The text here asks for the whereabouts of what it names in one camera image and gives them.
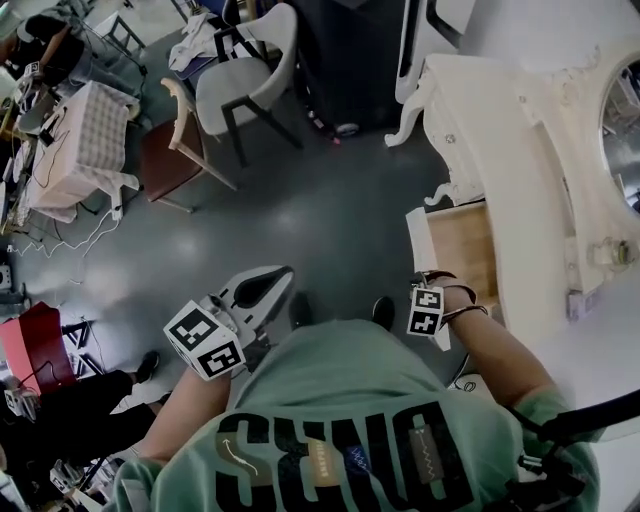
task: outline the desk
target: desk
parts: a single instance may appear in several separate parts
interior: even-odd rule
[[[57,309],[43,302],[36,304],[18,318],[0,325],[0,340],[11,372],[20,380],[51,361],[53,372],[47,365],[24,382],[38,395],[58,389],[54,373],[63,386],[76,382],[62,340],[60,312]]]
[[[45,123],[55,141],[38,143],[27,205],[62,222],[76,217],[75,205],[100,189],[121,204],[123,186],[138,190],[135,176],[120,172],[125,162],[127,105],[138,100],[98,82],[89,82]]]

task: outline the gray floor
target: gray floor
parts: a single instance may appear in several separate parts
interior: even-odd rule
[[[169,74],[165,52],[172,42],[171,37],[160,41],[145,58],[150,74],[143,105],[153,124],[175,115],[174,100],[158,84]],[[291,265],[296,289],[309,294],[318,321],[367,318],[374,300],[390,295],[399,313],[395,331],[406,338],[413,259],[405,214],[448,176],[443,161],[420,129],[394,150],[384,146],[383,132],[333,145],[310,128],[291,93],[274,114],[303,139],[303,151],[258,122],[242,128],[250,166],[240,169],[228,138],[222,145],[211,141],[212,161],[242,184],[239,192],[203,177],[173,196],[196,205],[193,215],[149,204],[140,194],[128,203],[117,230],[106,234],[85,260],[81,249],[66,248],[50,260],[33,250],[14,259],[16,281],[25,281],[34,299],[59,306],[67,322],[95,320],[100,350],[94,340],[89,347],[107,369],[133,368],[145,351],[161,351],[163,369],[137,399],[157,398],[184,369],[162,333],[166,322],[188,300],[260,265]],[[143,134],[130,127],[125,171],[136,173]],[[96,193],[87,205],[101,213],[80,210],[76,222],[59,224],[69,243],[84,240],[95,228],[106,212],[106,197]],[[45,219],[36,221],[44,224]],[[103,229],[112,225],[107,220]],[[28,240],[14,243],[23,248]],[[46,243],[51,247],[54,240]],[[289,330],[285,313],[269,329],[274,341]],[[409,342],[443,379],[461,360],[458,346],[440,353],[426,341]]]

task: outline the hand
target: hand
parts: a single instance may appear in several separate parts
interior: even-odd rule
[[[453,281],[450,277],[440,277],[436,279],[431,285],[444,286],[447,282]],[[464,288],[459,286],[452,286],[450,288],[444,288],[444,312],[449,313],[456,309],[472,306],[471,298]]]

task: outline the white wall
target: white wall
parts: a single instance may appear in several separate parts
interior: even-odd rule
[[[477,0],[460,50],[550,71],[587,64],[596,45],[639,32],[628,0]]]
[[[552,71],[587,65],[597,45],[634,33],[640,15],[628,0],[477,0],[461,53]],[[604,292],[592,316],[530,347],[577,407],[640,389],[640,268]],[[640,434],[594,451],[599,510],[621,512],[640,491]]]

